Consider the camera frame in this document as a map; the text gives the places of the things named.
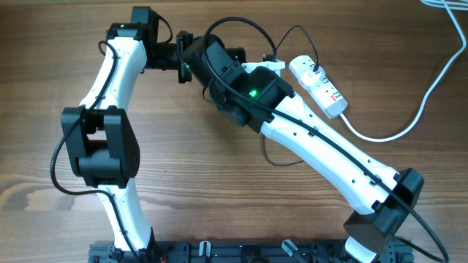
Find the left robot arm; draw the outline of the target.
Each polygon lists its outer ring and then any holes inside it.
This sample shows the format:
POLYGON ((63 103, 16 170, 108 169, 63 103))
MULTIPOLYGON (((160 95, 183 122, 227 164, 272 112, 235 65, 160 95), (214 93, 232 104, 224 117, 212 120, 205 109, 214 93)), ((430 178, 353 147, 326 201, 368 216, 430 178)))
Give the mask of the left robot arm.
POLYGON ((181 31, 160 42, 163 20, 150 7, 133 7, 129 23, 112 24, 98 44, 105 58, 91 90, 77 107, 66 107, 61 114, 64 135, 50 162, 53 185, 75 195, 60 186, 56 177, 56 161, 65 147, 73 173, 87 186, 79 195, 99 197, 114 233, 106 252, 91 246, 90 262, 166 260, 137 195, 140 147, 127 116, 137 77, 145 70, 176 70, 180 83, 192 80, 180 57, 194 37, 181 31))

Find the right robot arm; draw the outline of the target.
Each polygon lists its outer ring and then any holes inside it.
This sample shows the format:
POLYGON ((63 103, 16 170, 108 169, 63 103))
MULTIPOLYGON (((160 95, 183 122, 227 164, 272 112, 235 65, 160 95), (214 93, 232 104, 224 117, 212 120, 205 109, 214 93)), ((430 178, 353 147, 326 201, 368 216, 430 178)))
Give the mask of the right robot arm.
POLYGON ((266 66, 244 69, 241 47, 225 48, 215 35, 198 37, 179 58, 224 117, 288 148, 343 195, 354 210, 344 223, 345 250, 354 260, 373 262, 388 247, 418 200, 424 183, 419 173, 397 172, 366 155, 266 66))

